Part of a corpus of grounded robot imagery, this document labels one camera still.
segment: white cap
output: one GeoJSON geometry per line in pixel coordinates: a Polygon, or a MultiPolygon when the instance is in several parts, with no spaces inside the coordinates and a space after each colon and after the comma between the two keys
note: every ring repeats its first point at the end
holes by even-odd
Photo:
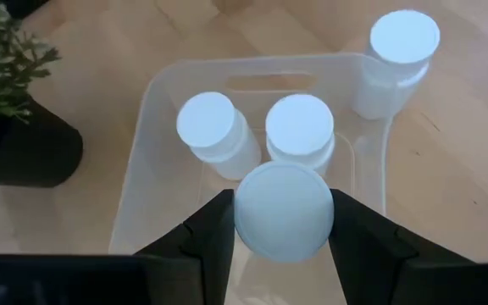
{"type": "Polygon", "coordinates": [[[311,258],[327,242],[334,217],[329,187],[300,164],[263,164],[236,190],[238,234],[252,251],[277,262],[311,258]]]}
{"type": "Polygon", "coordinates": [[[227,153],[240,139],[241,128],[238,110],[219,92],[190,98],[176,120],[182,141],[204,157],[227,153]]]}
{"type": "Polygon", "coordinates": [[[317,152],[335,129],[330,109],[319,98],[293,94],[280,99],[267,114],[267,137],[276,149],[291,155],[317,152]]]}
{"type": "Polygon", "coordinates": [[[370,31],[372,56],[399,72],[419,72],[440,44],[440,28],[426,14],[399,10],[382,16],[370,31]]]}

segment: clear plastic bin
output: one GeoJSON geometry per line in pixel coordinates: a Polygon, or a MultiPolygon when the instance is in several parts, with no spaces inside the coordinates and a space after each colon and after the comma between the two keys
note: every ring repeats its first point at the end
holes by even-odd
{"type": "MultiPolygon", "coordinates": [[[[221,190],[237,188],[238,182],[224,180],[198,160],[176,132],[179,108],[205,91],[224,93],[246,116],[263,149],[263,162],[269,158],[264,121],[275,102],[295,92],[321,98],[335,115],[336,135],[335,154],[324,179],[331,188],[385,214],[385,150],[391,119],[366,120],[352,111],[355,96],[363,90],[378,103],[388,103],[395,98],[395,76],[383,63],[355,53],[185,61],[164,69],[144,94],[110,252],[140,250],[221,190]],[[363,81],[364,71],[383,80],[380,86],[363,81]],[[248,76],[261,77],[267,89],[298,86],[293,75],[309,75],[314,82],[306,90],[228,88],[230,80],[248,76]]],[[[250,252],[236,236],[227,304],[332,304],[343,299],[328,245],[306,262],[277,264],[250,252]]]]}

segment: wooden floor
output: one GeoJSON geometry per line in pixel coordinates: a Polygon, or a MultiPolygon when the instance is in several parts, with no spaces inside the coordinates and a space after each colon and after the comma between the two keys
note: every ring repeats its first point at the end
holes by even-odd
{"type": "Polygon", "coordinates": [[[30,91],[80,130],[86,151],[53,190],[0,187],[0,252],[107,251],[141,95],[168,64],[359,51],[382,14],[417,8],[437,21],[441,46],[391,130],[388,214],[488,261],[488,1],[211,1],[52,0],[25,22],[64,58],[30,91]]]}

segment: plastic jar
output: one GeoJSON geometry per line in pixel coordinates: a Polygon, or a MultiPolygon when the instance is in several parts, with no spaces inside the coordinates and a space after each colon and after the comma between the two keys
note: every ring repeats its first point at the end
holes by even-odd
{"type": "Polygon", "coordinates": [[[309,94],[280,99],[266,119],[267,150],[274,161],[289,161],[325,175],[335,151],[335,119],[309,94]]]}
{"type": "Polygon", "coordinates": [[[236,190],[239,236],[256,254],[276,262],[311,258],[327,242],[334,221],[329,187],[300,164],[262,164],[236,190]]]}
{"type": "Polygon", "coordinates": [[[392,70],[396,96],[391,100],[377,98],[378,92],[390,90],[391,83],[364,65],[363,84],[353,110],[365,119],[386,119],[398,114],[425,78],[439,44],[440,28],[426,14],[405,9],[379,18],[370,30],[366,54],[392,70]]]}
{"type": "Polygon", "coordinates": [[[228,180],[240,180],[261,162],[261,150],[246,118],[219,92],[190,98],[178,113],[180,139],[228,180]]]}

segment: black plant pot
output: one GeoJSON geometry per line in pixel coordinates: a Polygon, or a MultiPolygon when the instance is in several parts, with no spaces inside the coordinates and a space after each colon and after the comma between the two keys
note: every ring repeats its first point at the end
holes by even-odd
{"type": "Polygon", "coordinates": [[[16,19],[23,19],[27,15],[33,13],[40,8],[48,0],[0,0],[7,6],[7,10],[11,16],[16,19]]]}
{"type": "Polygon", "coordinates": [[[80,133],[32,99],[29,124],[0,119],[0,185],[53,187],[82,158],[80,133]]]}

